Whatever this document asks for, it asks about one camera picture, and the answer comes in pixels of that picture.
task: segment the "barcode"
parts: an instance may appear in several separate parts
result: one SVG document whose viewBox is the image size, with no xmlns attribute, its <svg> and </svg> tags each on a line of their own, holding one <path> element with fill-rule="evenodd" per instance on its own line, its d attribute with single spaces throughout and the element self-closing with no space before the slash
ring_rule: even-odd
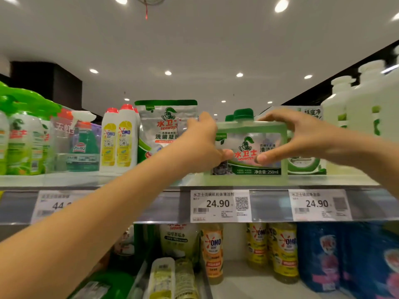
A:
<svg viewBox="0 0 399 299">
<path fill-rule="evenodd" d="M 335 283 L 330 282 L 330 283 L 324 283 L 323 284 L 323 291 L 335 291 Z"/>
<path fill-rule="evenodd" d="M 194 214 L 203 214 L 209 212 L 209 208 L 194 208 Z"/>
<path fill-rule="evenodd" d="M 309 208 L 295 208 L 295 214 L 305 214 L 309 212 Z"/>
<path fill-rule="evenodd" d="M 36 213 L 37 217 L 49 216 L 54 213 L 54 210 L 39 210 Z"/>
<path fill-rule="evenodd" d="M 334 206 L 337 211 L 344 211 L 348 209 L 345 197 L 333 197 Z"/>
<path fill-rule="evenodd" d="M 245 211 L 249 209 L 248 197 L 236 197 L 235 206 L 237 211 Z"/>
<path fill-rule="evenodd" d="M 37 169 L 38 169 L 38 167 L 39 167 L 39 162 L 38 162 L 38 161 L 32 161 L 32 164 L 31 164 L 31 171 L 32 171 L 32 172 L 36 172 Z"/>
</svg>

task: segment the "person's left hand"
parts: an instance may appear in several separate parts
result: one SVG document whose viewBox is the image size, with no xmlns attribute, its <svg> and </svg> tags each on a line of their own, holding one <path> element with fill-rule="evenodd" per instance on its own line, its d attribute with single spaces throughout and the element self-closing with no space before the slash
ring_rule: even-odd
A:
<svg viewBox="0 0 399 299">
<path fill-rule="evenodd" d="M 233 158 L 229 149 L 216 149 L 215 138 L 217 126 L 207 112 L 202 112 L 199 120 L 189 119 L 187 130 L 168 145 L 176 157 L 183 162 L 187 173 L 200 173 L 211 170 L 221 162 Z"/>
</svg>

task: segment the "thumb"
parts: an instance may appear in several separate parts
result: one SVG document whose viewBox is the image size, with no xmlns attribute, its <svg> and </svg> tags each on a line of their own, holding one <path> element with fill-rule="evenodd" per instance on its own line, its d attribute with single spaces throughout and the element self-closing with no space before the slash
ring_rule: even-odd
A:
<svg viewBox="0 0 399 299">
<path fill-rule="evenodd" d="M 293 157 L 298 155 L 298 146 L 290 141 L 287 144 L 263 152 L 256 158 L 256 162 L 260 165 L 268 165 L 275 163 L 287 157 Z"/>
<path fill-rule="evenodd" d="M 220 153 L 220 162 L 227 161 L 229 159 L 232 159 L 234 156 L 234 152 L 230 149 L 219 149 L 218 150 Z"/>
</svg>

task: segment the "yellow label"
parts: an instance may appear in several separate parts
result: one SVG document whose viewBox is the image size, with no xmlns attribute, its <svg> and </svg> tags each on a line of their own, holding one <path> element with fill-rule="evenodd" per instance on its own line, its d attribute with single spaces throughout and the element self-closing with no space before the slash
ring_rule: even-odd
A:
<svg viewBox="0 0 399 299">
<path fill-rule="evenodd" d="M 101 165 L 115 165 L 115 144 L 117 141 L 117 127 L 109 123 L 104 126 L 101 137 Z"/>
<path fill-rule="evenodd" d="M 119 124 L 117 166 L 129 167 L 132 161 L 132 123 L 123 121 Z"/>
<path fill-rule="evenodd" d="M 209 278 L 223 274 L 223 231 L 201 230 L 202 256 Z"/>
<path fill-rule="evenodd" d="M 297 230 L 274 229 L 274 271 L 288 277 L 298 276 Z"/>
<path fill-rule="evenodd" d="M 267 263 L 266 223 L 247 223 L 248 260 Z"/>
<path fill-rule="evenodd" d="M 270 264 L 274 262 L 274 253 L 273 253 L 273 233 L 276 234 L 276 230 L 273 229 L 271 224 L 267 225 L 267 258 L 270 261 Z"/>
</svg>

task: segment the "person's right hand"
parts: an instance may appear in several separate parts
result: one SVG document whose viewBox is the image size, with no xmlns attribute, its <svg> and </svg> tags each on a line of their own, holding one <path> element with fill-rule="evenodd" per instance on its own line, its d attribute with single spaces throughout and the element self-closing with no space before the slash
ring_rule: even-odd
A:
<svg viewBox="0 0 399 299">
<path fill-rule="evenodd" d="M 261 165 L 288 157 L 303 156 L 355 167 L 362 161 L 359 145 L 372 139 L 287 108 L 273 110 L 259 120 L 283 121 L 294 132 L 289 143 L 259 154 L 257 162 Z"/>
</svg>

